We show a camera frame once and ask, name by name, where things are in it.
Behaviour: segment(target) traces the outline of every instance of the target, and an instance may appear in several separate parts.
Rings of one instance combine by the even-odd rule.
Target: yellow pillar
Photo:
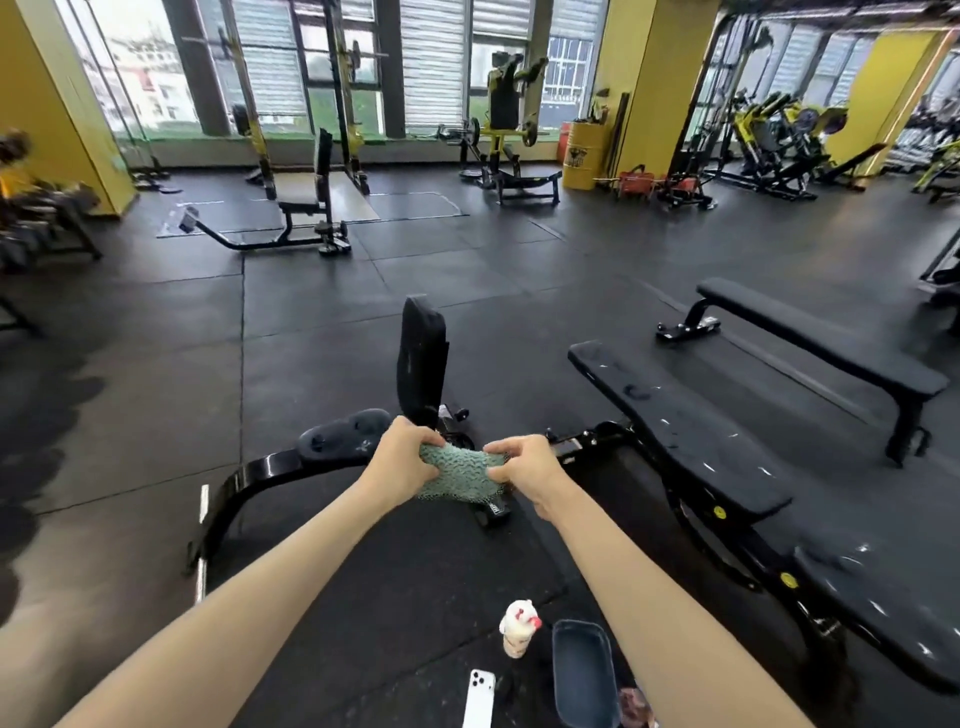
[[[612,112],[620,94],[630,94],[615,174],[638,164],[658,177],[669,171],[719,6],[610,0],[594,87],[610,89]]]
[[[54,0],[0,0],[0,68],[0,133],[33,142],[23,171],[85,182],[97,213],[123,214],[136,191]]]
[[[837,164],[873,144],[888,145],[856,168],[858,184],[883,168],[890,146],[897,141],[955,39],[955,31],[894,30],[876,40],[853,80],[847,126],[827,140],[827,151]]]

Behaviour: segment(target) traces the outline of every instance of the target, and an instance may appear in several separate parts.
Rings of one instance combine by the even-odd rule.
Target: green towel
[[[504,455],[489,455],[472,449],[454,448],[447,445],[421,445],[420,458],[428,465],[440,469],[440,475],[423,486],[417,497],[452,498],[469,503],[486,503],[503,491],[500,483],[487,477],[487,468],[503,465]]]

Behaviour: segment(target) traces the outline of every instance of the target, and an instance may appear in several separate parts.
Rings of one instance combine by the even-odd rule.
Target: adjustable bench
[[[666,373],[632,371],[600,342],[572,346],[567,356],[629,422],[604,423],[570,438],[572,444],[555,440],[563,463],[567,453],[605,447],[602,441],[634,447],[660,475],[694,545],[740,586],[774,596],[797,622],[812,656],[840,659],[847,627],[918,682],[960,692],[960,638],[910,595],[886,587],[866,564],[868,548],[832,545],[795,523],[782,528],[790,503],[802,493],[790,469],[749,432]],[[619,436],[613,438],[615,426]],[[743,569],[704,538],[687,510]],[[768,533],[776,528],[781,542],[790,541],[782,538],[784,530],[802,536],[775,548],[757,531],[760,525]]]
[[[900,414],[884,451],[902,466],[918,434],[915,454],[923,455],[930,433],[920,424],[924,404],[944,391],[949,380],[917,359],[881,347],[856,334],[835,328],[791,305],[725,279],[707,279],[697,285],[703,298],[691,306],[682,324],[658,325],[657,336],[665,341],[683,341],[716,331],[720,322],[704,317],[715,305],[800,347],[842,372],[869,382],[889,394]]]

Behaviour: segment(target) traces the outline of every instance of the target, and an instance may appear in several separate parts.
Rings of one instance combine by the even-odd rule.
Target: forearm
[[[553,515],[658,721],[810,728],[743,646],[580,488]]]
[[[330,576],[383,515],[361,480],[169,624],[62,728],[226,728]]]

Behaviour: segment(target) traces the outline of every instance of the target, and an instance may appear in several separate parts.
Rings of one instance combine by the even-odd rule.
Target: wall
[[[30,134],[25,171],[86,182],[118,214],[135,194],[93,91],[52,0],[0,0],[0,129]]]

